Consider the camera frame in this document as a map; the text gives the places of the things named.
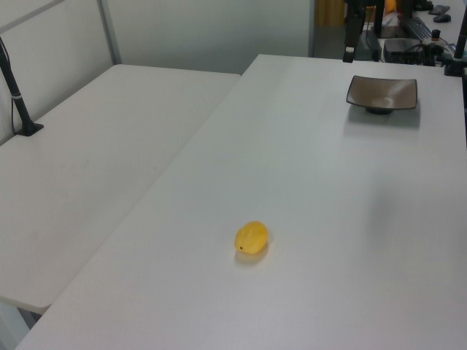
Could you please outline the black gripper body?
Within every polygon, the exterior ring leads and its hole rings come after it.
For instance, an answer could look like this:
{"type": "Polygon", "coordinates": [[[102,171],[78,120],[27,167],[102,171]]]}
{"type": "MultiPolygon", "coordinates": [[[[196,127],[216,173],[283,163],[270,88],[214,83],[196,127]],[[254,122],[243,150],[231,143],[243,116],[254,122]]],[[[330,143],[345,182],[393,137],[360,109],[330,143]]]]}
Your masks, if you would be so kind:
{"type": "Polygon", "coordinates": [[[360,35],[366,19],[366,7],[364,1],[345,1],[348,7],[346,17],[345,47],[357,47],[360,35]]]}

